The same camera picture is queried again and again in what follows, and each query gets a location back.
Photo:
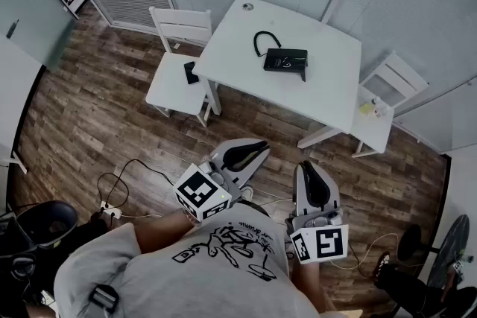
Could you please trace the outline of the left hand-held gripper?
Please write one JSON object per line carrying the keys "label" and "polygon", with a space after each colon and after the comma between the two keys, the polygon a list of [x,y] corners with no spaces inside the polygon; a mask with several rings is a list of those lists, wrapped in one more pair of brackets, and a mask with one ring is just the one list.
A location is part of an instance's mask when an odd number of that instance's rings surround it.
{"label": "left hand-held gripper", "polygon": [[179,204],[198,222],[229,209],[241,197],[241,188],[269,155],[261,139],[224,141],[199,165],[191,164],[174,184]]}

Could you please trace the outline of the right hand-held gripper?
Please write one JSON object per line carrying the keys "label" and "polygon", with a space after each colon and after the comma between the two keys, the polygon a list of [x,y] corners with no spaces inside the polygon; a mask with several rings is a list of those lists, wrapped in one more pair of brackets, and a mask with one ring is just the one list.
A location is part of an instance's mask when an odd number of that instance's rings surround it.
{"label": "right hand-held gripper", "polygon": [[298,261],[310,264],[346,258],[349,226],[343,223],[333,178],[313,162],[300,162],[294,170],[293,201],[296,213],[285,224]]}

